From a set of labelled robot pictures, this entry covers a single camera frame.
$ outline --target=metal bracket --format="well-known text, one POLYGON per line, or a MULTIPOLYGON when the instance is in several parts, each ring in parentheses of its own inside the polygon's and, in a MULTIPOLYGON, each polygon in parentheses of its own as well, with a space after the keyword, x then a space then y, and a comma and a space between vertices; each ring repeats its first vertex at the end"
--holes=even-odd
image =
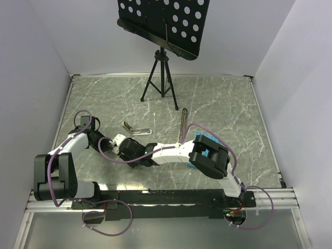
POLYGON ((133 136, 139 136, 139 135, 151 135, 152 130, 150 128, 145 129, 136 129, 131 127, 127 122, 123 121, 121 123, 121 126, 131 135, 133 136))

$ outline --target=tripod leg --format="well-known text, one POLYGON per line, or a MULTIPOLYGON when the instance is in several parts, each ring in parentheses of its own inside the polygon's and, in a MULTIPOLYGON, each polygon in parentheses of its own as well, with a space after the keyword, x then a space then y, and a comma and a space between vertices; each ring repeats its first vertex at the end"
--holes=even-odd
POLYGON ((178 110, 178 106, 177 106, 177 102, 176 102, 176 97, 175 97, 175 91, 174 91, 174 87, 173 87, 173 81, 172 81, 172 77, 171 77, 170 68, 168 67, 168 62, 165 62, 165 68, 166 68, 167 78, 168 78, 168 81, 170 83, 171 90, 172 90, 172 95, 173 95, 175 109, 178 110))
POLYGON ((165 62, 160 61, 161 97, 165 97, 165 62))
POLYGON ((154 74, 154 71, 155 71, 155 69, 156 69, 157 63, 158 63, 158 60, 155 60, 154 66, 152 67, 152 71, 151 71, 150 76, 149 76, 149 78, 148 78, 148 80, 147 80, 147 83, 146 83, 146 86, 145 86, 145 89, 144 89, 143 95, 142 95, 142 97, 141 97, 141 102, 144 101, 144 96, 145 96, 145 94, 146 94, 147 88, 148 88, 149 85, 150 85, 150 82, 151 82, 151 79, 152 79, 152 75, 154 74))

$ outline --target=white cable tie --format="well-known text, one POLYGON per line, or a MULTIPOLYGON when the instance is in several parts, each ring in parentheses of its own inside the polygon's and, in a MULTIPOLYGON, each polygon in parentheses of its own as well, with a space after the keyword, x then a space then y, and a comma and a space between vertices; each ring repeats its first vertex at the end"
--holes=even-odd
POLYGON ((160 154, 162 154, 162 149, 165 147, 165 145, 160 146, 160 154))

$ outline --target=metal rod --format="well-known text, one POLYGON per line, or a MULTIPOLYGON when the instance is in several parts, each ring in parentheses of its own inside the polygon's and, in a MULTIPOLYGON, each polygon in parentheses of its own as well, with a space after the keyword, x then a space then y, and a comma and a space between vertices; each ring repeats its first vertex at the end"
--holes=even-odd
POLYGON ((145 86, 145 89, 144 89, 143 95, 142 95, 142 97, 141 97, 141 102, 144 101, 144 96, 145 96, 145 94, 146 94, 147 88, 149 87, 149 84, 151 83, 152 75, 154 74, 154 71, 155 71, 155 69, 156 69, 157 63, 158 63, 158 60, 156 59, 155 62, 154 62, 154 65, 153 65, 153 67, 152 67, 152 71, 151 71, 151 73, 150 73, 150 76, 149 76, 149 78, 148 78, 148 80, 147 80, 147 83, 146 83, 146 86, 145 86))
POLYGON ((180 131, 179 131, 178 139, 177 139, 178 143, 182 140, 183 133, 185 132, 185 129, 187 126, 187 116, 188 116, 188 110, 186 108, 183 108, 182 113, 181 113, 180 131))

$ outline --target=robotic arm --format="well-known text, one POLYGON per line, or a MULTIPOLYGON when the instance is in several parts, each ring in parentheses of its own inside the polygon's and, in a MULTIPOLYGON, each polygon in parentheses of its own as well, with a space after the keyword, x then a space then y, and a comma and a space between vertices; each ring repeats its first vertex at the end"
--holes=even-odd
MULTIPOLYGON (((74 136, 75 133, 86 126, 89 119, 90 116, 81 117, 80 125, 68 135, 68 137, 72 136, 73 139, 61 148, 52 162, 51 172, 59 170, 59 176, 52 176, 51 178, 57 199, 96 199, 100 192, 96 182, 78 181, 74 167, 74 160, 84 149, 91 146, 100 152, 98 142, 104 135, 95 128, 95 122, 99 122, 97 118, 92 117, 90 127, 83 133, 74 136)), ((232 166, 229 162, 228 149, 206 136, 199 135, 195 140, 184 144, 149 143, 144 146, 132 138, 118 134, 113 141, 102 140, 100 147, 102 152, 112 150, 124 161, 134 160, 155 151, 155 153, 141 160, 128 163, 131 168, 135 168, 139 164, 150 167, 168 162, 191 162, 207 177, 219 180, 226 196, 237 198, 241 194, 241 182, 236 181, 231 174, 232 166), (207 157, 202 154, 206 150, 209 151, 207 157)), ((36 200, 52 199, 47 181, 47 166, 51 155, 58 148, 48 154, 38 155, 35 158, 34 196, 36 200)))

